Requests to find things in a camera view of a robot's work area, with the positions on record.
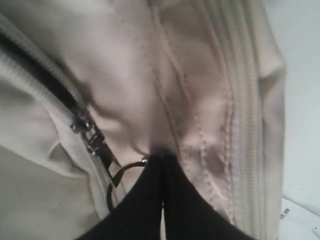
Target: metal zipper slider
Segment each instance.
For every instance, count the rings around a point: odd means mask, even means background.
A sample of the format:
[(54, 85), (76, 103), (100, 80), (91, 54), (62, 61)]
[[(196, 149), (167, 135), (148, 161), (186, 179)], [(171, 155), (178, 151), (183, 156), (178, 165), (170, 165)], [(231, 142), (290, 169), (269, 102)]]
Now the metal zipper slider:
[(103, 133), (87, 110), (73, 112), (76, 115), (76, 119), (71, 125), (73, 132), (81, 134), (87, 151), (101, 160), (112, 183), (115, 184), (113, 175), (110, 173), (110, 166), (115, 164), (117, 168), (120, 168), (120, 164), (106, 144)]

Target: metal ring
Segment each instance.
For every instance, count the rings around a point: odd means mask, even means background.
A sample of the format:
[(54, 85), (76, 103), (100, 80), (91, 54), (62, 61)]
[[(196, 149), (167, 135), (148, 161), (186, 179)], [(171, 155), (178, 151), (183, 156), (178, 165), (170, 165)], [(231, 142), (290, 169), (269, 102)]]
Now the metal ring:
[(148, 160), (143, 158), (142, 161), (136, 161), (132, 163), (128, 163), (122, 167), (120, 167), (114, 176), (112, 177), (111, 183), (108, 185), (106, 190), (106, 205), (109, 209), (109, 212), (112, 212), (115, 209), (114, 203), (112, 201), (112, 190), (118, 187), (119, 183), (121, 182), (122, 177), (124, 176), (125, 171), (135, 167), (145, 167)]

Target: zipper teeth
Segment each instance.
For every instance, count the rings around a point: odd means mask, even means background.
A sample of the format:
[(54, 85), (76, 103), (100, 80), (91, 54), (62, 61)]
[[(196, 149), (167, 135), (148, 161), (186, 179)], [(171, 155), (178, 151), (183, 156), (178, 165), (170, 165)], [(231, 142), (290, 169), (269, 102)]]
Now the zipper teeth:
[(84, 100), (71, 80), (53, 63), (42, 51), (15, 26), (13, 26), (4, 16), (0, 14), (0, 32), (8, 39), (13, 41), (17, 46), (23, 49), (44, 69), (54, 76), (72, 95), (77, 104), (83, 108)]
[(0, 49), (1, 75), (10, 79), (13, 84), (23, 88), (38, 101), (48, 106), (60, 119), (71, 126), (74, 116), (46, 87), (39, 83), (32, 75), (15, 63)]
[(240, 160), (241, 160), (241, 185), (244, 214), (245, 231), (256, 239), (264, 239), (261, 236), (261, 216), (259, 212), (258, 194), (258, 96), (256, 92), (257, 75), (255, 74), (255, 63), (253, 50), (249, 39), (249, 30), (246, 25), (245, 15), (239, 1), (221, 1), (222, 5), (227, 4), (225, 9), (233, 6), (235, 13), (226, 10), (226, 20), (233, 45), (236, 62), (243, 61), (246, 67), (237, 64), (238, 73), (245, 73), (249, 85), (239, 82), (240, 86), (240, 121), (242, 131), (240, 133)]

